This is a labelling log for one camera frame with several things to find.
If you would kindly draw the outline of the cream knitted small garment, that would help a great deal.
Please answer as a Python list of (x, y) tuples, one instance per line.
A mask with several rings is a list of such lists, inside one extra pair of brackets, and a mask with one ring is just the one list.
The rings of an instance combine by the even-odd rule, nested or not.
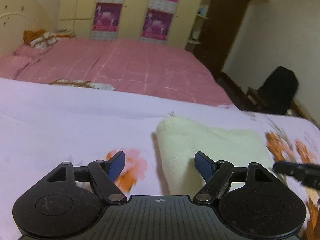
[(249, 129), (209, 127), (186, 118), (170, 117), (158, 124), (156, 137), (162, 170), (172, 195), (193, 197), (204, 185), (194, 164), (196, 152), (238, 167), (251, 162), (265, 168), (273, 165), (263, 139)]

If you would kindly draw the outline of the lilac floral bed sheet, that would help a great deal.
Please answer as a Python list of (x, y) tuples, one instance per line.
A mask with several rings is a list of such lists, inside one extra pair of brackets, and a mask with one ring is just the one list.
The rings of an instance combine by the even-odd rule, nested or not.
[(305, 119), (1, 79), (1, 239), (20, 237), (11, 214), (15, 200), (64, 161), (85, 166), (123, 151), (117, 185), (125, 194), (170, 194), (156, 137), (158, 124), (170, 117), (252, 130), (273, 163), (319, 163), (319, 129)]

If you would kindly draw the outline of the black chair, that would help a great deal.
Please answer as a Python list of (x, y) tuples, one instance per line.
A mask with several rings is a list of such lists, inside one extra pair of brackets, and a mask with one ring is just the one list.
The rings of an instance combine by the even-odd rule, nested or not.
[(263, 113), (286, 115), (298, 90), (299, 82), (292, 70), (278, 66), (258, 89), (248, 88), (255, 107)]

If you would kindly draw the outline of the patterned folded cloth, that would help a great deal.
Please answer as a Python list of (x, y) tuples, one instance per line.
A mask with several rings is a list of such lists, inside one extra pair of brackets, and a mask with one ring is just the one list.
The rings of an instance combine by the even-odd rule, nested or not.
[(79, 87), (79, 88), (91, 88), (91, 89), (108, 90), (108, 91), (115, 90), (115, 88), (110, 84), (96, 83), (96, 82), (86, 81), (86, 80), (58, 79), (58, 80), (51, 82), (50, 85)]

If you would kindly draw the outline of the pink checked bed cover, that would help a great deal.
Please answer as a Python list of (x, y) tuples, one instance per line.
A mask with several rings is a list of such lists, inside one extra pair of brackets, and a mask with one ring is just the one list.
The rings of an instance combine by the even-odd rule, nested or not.
[(190, 52), (118, 39), (63, 38), (46, 49), (21, 45), (1, 57), (1, 77), (49, 84), (83, 80), (136, 93), (209, 106), (232, 104), (210, 71)]

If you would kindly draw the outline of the cream open shelf unit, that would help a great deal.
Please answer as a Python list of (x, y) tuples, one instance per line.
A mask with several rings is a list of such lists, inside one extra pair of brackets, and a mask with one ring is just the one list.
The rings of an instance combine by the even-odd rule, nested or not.
[(193, 27), (190, 31), (189, 40), (185, 46), (185, 50), (193, 53), (194, 49), (200, 42), (200, 33), (206, 20), (208, 20), (208, 9), (210, 7), (211, 0), (201, 0), (198, 7)]

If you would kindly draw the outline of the orange white patterned pillow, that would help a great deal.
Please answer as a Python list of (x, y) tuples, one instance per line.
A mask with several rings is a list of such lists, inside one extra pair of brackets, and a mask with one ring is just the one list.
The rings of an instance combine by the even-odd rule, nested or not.
[(74, 36), (75, 32), (67, 29), (58, 32), (49, 32), (44, 29), (25, 30), (23, 32), (23, 44), (35, 49), (45, 49), (61, 39), (73, 38)]

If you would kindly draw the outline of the magenta poster lower left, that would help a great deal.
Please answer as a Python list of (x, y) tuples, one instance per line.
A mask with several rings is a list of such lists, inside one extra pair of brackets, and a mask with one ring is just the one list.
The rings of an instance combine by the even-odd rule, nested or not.
[(92, 30), (117, 32), (121, 9), (121, 4), (97, 3)]

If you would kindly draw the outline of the magenta poster lower right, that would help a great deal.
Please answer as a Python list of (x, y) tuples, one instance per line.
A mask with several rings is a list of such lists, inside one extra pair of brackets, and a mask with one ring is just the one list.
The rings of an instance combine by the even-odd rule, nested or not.
[(143, 24), (141, 41), (165, 44), (173, 14), (148, 9)]

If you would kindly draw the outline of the dark brown wooden door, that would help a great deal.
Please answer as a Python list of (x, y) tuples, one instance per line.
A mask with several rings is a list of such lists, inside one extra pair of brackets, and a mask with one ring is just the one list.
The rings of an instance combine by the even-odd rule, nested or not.
[(223, 69), (244, 19), (250, 0), (211, 0), (200, 32), (196, 58), (213, 77)]

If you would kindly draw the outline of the cream wardrobe with doors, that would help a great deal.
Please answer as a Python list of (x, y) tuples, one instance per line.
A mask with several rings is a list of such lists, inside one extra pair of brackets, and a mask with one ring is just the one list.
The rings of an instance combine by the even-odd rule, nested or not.
[[(118, 38), (138, 40), (146, 17), (149, 0), (124, 0)], [(178, 0), (169, 28), (166, 44), (185, 48), (196, 19), (201, 0)], [(89, 38), (92, 30), (96, 0), (60, 0), (57, 27), (72, 29), (77, 37)]]

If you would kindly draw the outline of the cream arched headboard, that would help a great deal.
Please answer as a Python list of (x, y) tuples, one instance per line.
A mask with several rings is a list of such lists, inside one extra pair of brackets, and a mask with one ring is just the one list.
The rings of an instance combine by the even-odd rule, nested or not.
[(23, 43), (25, 30), (54, 30), (46, 10), (36, 0), (1, 0), (1, 56)]

